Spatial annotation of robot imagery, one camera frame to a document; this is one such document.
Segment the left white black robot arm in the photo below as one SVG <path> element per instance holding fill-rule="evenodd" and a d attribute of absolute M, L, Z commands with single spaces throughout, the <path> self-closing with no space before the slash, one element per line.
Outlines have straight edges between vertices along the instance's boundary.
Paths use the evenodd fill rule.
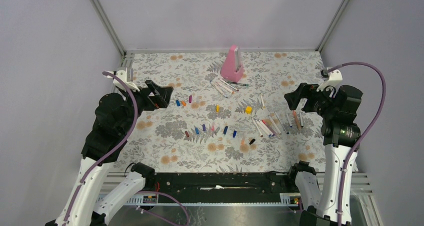
<path fill-rule="evenodd" d="M 108 225 L 133 195 L 150 191 L 155 185 L 154 169 L 138 162 L 117 187 L 99 198 L 142 112 L 168 107 L 174 89 L 152 80 L 146 80 L 144 87 L 137 86 L 128 68 L 104 71 L 103 75 L 113 80 L 117 92 L 99 100 L 92 130 L 81 151 L 76 182 L 60 215 L 49 225 Z"/>

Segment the dark blue capped marker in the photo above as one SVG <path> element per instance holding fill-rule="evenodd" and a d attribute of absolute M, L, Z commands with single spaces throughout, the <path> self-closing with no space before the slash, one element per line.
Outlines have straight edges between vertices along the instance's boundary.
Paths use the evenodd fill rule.
<path fill-rule="evenodd" d="M 276 116 L 277 120 L 279 121 L 279 123 L 280 123 L 280 125 L 281 125 L 281 127 L 282 127 L 283 131 L 284 131 L 287 135 L 289 135 L 289 131 L 286 129 L 285 125 L 283 124 L 283 121 L 281 120 L 281 118 L 280 118 L 280 116 L 279 116 L 278 112 L 277 112 L 277 111 L 274 111 L 274 114 L 275 114 L 275 116 Z"/>

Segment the pink translucent marker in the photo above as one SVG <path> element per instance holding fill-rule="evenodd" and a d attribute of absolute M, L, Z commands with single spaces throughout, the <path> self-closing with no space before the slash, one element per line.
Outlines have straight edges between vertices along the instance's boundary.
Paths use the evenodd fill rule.
<path fill-rule="evenodd" d="M 262 121 L 262 123 L 268 128 L 268 130 L 272 133 L 272 135 L 273 136 L 277 136 L 278 135 L 278 133 L 277 132 L 275 132 L 273 129 L 272 129 L 272 127 L 264 120 L 264 119 L 262 119 L 261 120 Z"/>

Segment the red brown capped marker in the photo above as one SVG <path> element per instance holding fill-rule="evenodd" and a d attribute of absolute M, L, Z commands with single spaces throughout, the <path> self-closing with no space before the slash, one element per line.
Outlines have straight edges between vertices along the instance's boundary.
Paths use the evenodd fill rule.
<path fill-rule="evenodd" d="M 253 121 L 253 124 L 254 124 L 254 126 L 256 127 L 256 129 L 257 129 L 257 131 L 258 131 L 258 133 L 259 133 L 260 137 L 262 138 L 264 135 L 262 134 L 262 132 L 261 132 L 261 130 L 260 130 L 260 128 L 259 128 L 259 126 L 258 126 L 258 124 L 257 124 L 256 120 L 252 118 L 252 121 Z"/>

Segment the orange brown marker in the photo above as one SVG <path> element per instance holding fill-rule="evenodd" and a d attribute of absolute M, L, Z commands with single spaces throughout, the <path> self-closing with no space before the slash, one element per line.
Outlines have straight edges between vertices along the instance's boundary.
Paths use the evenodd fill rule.
<path fill-rule="evenodd" d="M 292 114 L 293 114 L 294 121 L 295 121 L 295 124 L 296 124 L 297 129 L 298 130 L 301 130 L 302 129 L 302 126 L 301 126 L 300 119 L 298 118 L 297 112 L 295 110 L 293 110 L 292 111 Z"/>

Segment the floral table mat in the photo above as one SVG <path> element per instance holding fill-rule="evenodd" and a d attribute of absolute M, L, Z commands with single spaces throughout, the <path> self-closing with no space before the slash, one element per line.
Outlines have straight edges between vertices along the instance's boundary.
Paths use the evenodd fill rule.
<path fill-rule="evenodd" d="M 168 108 L 143 112 L 115 163 L 116 172 L 123 172 L 132 162 L 142 162 L 158 172 L 283 172 L 300 160 L 309 162 L 318 172 L 324 171 L 321 118 L 314 113 L 302 113 L 304 127 L 298 130 L 284 99 L 284 94 L 294 91 L 302 82 L 322 82 L 320 53 L 244 52 L 241 83 L 249 86 L 240 86 L 233 94 L 218 84 L 225 58 L 225 53 L 218 52 L 134 55 L 131 66 L 136 84 L 153 80 L 161 86 L 172 86 L 173 93 Z M 262 108 L 260 93 L 266 108 Z M 246 114 L 247 106 L 252 107 L 251 114 Z M 289 135 L 283 131 L 274 111 L 278 112 Z M 260 129 L 261 138 L 252 118 L 264 119 L 276 132 L 269 115 L 282 133 L 268 137 Z M 220 128 L 217 134 L 211 131 L 212 123 L 215 129 Z M 226 135 L 223 134 L 225 126 L 228 126 Z M 245 145 L 241 145 L 243 135 Z"/>

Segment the grey white marker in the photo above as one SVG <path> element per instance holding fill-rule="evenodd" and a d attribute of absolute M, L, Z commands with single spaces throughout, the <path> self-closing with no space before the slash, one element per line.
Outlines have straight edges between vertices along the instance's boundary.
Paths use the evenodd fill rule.
<path fill-rule="evenodd" d="M 272 123 L 273 127 L 275 128 L 276 132 L 278 133 L 278 135 L 281 135 L 281 131 L 278 128 L 278 126 L 276 125 L 276 123 L 274 122 L 274 119 L 269 115 L 268 116 L 270 122 Z"/>

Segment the magenta capped white marker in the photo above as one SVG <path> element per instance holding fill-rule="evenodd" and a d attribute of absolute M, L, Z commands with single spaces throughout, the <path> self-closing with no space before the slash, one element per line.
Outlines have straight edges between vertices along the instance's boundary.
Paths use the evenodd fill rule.
<path fill-rule="evenodd" d="M 219 78 L 219 80 L 221 82 L 223 82 L 225 85 L 227 85 L 228 87 L 230 87 L 232 90 L 237 91 L 237 92 L 239 91 L 239 89 L 237 89 L 236 87 L 232 86 L 231 84 L 229 84 L 228 82 L 226 82 L 224 79 Z"/>

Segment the pink metronome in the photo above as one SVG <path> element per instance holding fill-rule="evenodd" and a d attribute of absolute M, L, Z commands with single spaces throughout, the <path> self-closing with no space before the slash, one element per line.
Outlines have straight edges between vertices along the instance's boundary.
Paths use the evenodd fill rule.
<path fill-rule="evenodd" d="M 242 55 L 237 45 L 232 45 L 222 64 L 220 75 L 231 82 L 238 83 L 244 74 Z"/>

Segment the dark green marker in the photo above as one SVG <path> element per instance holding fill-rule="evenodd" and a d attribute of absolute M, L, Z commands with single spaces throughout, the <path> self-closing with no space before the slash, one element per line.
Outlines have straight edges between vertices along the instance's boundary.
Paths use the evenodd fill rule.
<path fill-rule="evenodd" d="M 248 87 L 250 86 L 249 84 L 245 84 L 245 83 L 239 83 L 239 82 L 232 82 L 232 81 L 227 81 L 229 84 L 233 84 L 233 85 L 238 85 L 238 86 L 243 86 L 243 87 Z"/>

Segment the yellow cube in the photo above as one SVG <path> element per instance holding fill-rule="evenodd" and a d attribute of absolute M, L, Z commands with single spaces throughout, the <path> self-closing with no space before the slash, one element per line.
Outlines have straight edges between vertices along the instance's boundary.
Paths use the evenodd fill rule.
<path fill-rule="evenodd" d="M 247 106 L 245 109 L 246 114 L 251 114 L 252 113 L 253 108 L 251 106 Z"/>

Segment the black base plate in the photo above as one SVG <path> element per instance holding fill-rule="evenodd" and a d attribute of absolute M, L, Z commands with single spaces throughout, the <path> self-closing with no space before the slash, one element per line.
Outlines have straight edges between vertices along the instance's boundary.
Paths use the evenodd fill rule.
<path fill-rule="evenodd" d="M 299 195 L 295 181 L 277 171 L 249 173 L 156 173 L 143 191 L 159 196 L 160 203 L 280 203 L 281 195 Z"/>

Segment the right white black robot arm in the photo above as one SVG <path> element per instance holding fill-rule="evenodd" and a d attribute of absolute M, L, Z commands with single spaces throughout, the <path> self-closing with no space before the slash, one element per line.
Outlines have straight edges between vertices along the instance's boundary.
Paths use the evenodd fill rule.
<path fill-rule="evenodd" d="M 317 113 L 322 118 L 321 134 L 325 153 L 323 185 L 319 186 L 317 172 L 306 161 L 290 167 L 287 185 L 300 192 L 300 225 L 351 225 L 350 185 L 357 157 L 355 143 L 361 132 L 354 123 L 362 102 L 362 91 L 349 85 L 340 86 L 343 77 L 339 70 L 322 70 L 322 84 L 301 83 L 285 94 L 290 109 L 301 101 L 305 113 Z"/>

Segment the purple capped white marker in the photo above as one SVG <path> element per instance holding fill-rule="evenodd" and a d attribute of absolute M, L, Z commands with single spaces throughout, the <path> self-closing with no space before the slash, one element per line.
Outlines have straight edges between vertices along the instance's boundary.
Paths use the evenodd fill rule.
<path fill-rule="evenodd" d="M 258 123 L 260 124 L 262 129 L 267 132 L 267 135 L 269 137 L 273 137 L 275 135 L 261 120 L 258 120 Z"/>

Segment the blue capped white marker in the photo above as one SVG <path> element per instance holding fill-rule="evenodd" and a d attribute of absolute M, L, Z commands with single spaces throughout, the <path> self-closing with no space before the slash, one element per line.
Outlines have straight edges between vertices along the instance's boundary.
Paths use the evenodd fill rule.
<path fill-rule="evenodd" d="M 226 95 L 226 93 L 213 81 L 210 81 L 210 84 L 225 98 L 228 98 L 228 96 Z"/>

